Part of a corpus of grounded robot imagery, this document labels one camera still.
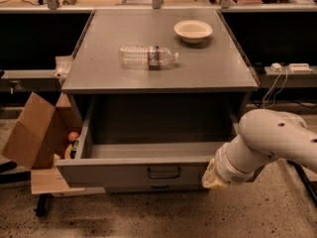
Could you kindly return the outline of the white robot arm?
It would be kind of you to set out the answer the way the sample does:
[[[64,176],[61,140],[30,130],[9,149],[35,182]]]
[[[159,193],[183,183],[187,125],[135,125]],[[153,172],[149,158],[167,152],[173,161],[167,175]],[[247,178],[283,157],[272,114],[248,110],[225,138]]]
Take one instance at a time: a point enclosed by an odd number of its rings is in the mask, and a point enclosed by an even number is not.
[[[289,112],[257,109],[246,113],[238,135],[221,146],[210,161],[202,185],[222,189],[251,180],[255,172],[286,159],[317,173],[317,135]]]

